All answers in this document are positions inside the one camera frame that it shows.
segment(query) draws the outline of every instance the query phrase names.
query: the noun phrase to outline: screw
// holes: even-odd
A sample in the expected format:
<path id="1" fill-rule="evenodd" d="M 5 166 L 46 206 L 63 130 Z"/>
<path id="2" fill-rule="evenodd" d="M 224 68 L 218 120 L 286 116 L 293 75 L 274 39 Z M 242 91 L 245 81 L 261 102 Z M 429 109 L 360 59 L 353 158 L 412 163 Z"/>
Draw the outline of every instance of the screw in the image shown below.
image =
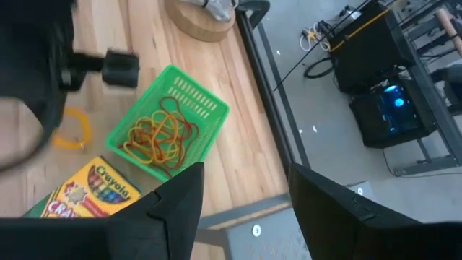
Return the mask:
<path id="1" fill-rule="evenodd" d="M 256 237 L 256 238 L 261 235 L 261 227 L 260 227 L 260 225 L 254 225 L 252 227 L 252 235 L 254 237 Z"/>

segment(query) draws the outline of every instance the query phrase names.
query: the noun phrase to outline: blue light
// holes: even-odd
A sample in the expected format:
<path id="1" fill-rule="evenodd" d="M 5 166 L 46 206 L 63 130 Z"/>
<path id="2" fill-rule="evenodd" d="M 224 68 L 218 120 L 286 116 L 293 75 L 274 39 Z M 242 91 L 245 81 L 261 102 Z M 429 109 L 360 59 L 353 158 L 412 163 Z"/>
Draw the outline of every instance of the blue light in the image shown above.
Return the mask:
<path id="1" fill-rule="evenodd" d="M 391 87 L 387 87 L 387 88 L 385 89 L 384 92 L 392 92 L 392 91 L 394 91 L 397 87 L 398 87 L 398 86 L 396 86 L 396 85 L 391 86 Z"/>
<path id="2" fill-rule="evenodd" d="M 395 100 L 395 106 L 399 108 L 400 106 L 404 105 L 404 100 L 402 98 L 398 98 Z"/>

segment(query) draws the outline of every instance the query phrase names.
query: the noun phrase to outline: yellow cable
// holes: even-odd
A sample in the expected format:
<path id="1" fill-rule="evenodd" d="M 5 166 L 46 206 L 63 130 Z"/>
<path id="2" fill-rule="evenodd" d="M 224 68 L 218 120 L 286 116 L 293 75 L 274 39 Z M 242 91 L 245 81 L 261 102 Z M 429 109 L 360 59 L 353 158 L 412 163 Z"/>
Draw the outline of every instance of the yellow cable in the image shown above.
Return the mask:
<path id="1" fill-rule="evenodd" d="M 66 150 L 83 150 L 92 141 L 92 126 L 87 115 L 82 110 L 76 108 L 64 108 L 64 115 L 75 117 L 82 126 L 83 137 L 80 142 L 64 139 L 62 136 L 55 134 L 53 144 Z"/>
<path id="2" fill-rule="evenodd" d="M 373 22 L 377 21 L 380 19 L 382 16 L 387 14 L 391 8 L 399 3 L 401 0 L 396 0 L 394 3 L 392 3 L 387 9 L 383 10 L 380 14 L 377 14 L 374 18 L 370 19 L 367 21 L 365 24 L 361 25 L 359 28 L 357 28 L 354 32 L 352 32 L 350 35 L 347 35 L 348 39 L 351 39 L 353 36 L 355 36 L 357 33 L 359 33 L 361 30 L 364 30 L 367 26 L 371 25 Z M 343 44 L 345 43 L 345 40 L 342 40 L 339 44 L 337 44 L 335 47 L 331 48 L 331 52 L 334 52 L 336 49 L 340 48 Z"/>

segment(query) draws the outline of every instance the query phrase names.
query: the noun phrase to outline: green plastic basket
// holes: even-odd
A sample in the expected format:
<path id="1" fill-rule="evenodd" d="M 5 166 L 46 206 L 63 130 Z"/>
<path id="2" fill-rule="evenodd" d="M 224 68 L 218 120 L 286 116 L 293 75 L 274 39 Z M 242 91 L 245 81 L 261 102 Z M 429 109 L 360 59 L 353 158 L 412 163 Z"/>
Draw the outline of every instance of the green plastic basket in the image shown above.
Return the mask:
<path id="1" fill-rule="evenodd" d="M 210 93 L 210 91 L 202 87 L 176 66 L 169 65 L 156 78 L 135 106 L 131 108 L 122 121 L 111 131 L 106 139 L 106 146 L 111 151 L 114 151 L 121 157 L 138 165 L 138 167 L 152 176 L 165 182 L 169 180 L 169 177 L 162 170 L 138 162 L 132 156 L 125 153 L 123 149 L 119 148 L 119 145 L 128 139 L 128 131 L 139 118 L 151 116 L 155 111 L 160 110 L 159 101 L 163 97 L 176 98 L 180 104 L 181 112 L 186 119 L 196 123 L 199 127 L 199 135 L 189 148 L 181 168 L 169 171 L 172 176 L 177 175 L 195 162 L 203 162 L 205 160 L 230 112 L 230 108 L 225 102 Z M 175 109 L 169 107 L 169 105 L 174 105 L 174 103 L 165 104 L 169 111 Z M 189 141 L 186 140 L 184 145 L 187 146 Z"/>

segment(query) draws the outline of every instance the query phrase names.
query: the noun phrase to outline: crayola logo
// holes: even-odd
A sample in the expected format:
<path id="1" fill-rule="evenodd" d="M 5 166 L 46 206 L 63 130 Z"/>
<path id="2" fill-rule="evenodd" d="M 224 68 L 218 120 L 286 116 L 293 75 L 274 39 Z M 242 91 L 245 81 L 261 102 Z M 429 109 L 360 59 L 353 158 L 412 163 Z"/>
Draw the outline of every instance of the crayola logo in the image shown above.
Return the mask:
<path id="1" fill-rule="evenodd" d="M 113 190 L 117 191 L 125 199 L 130 199 L 128 191 L 125 190 L 125 186 L 122 186 L 111 175 L 109 175 L 109 173 L 106 171 L 106 169 L 103 166 L 96 167 L 96 173 L 99 176 L 101 176 L 101 178 L 103 180 L 105 180 L 105 182 L 106 182 L 106 184 L 108 185 L 109 188 L 112 188 Z"/>

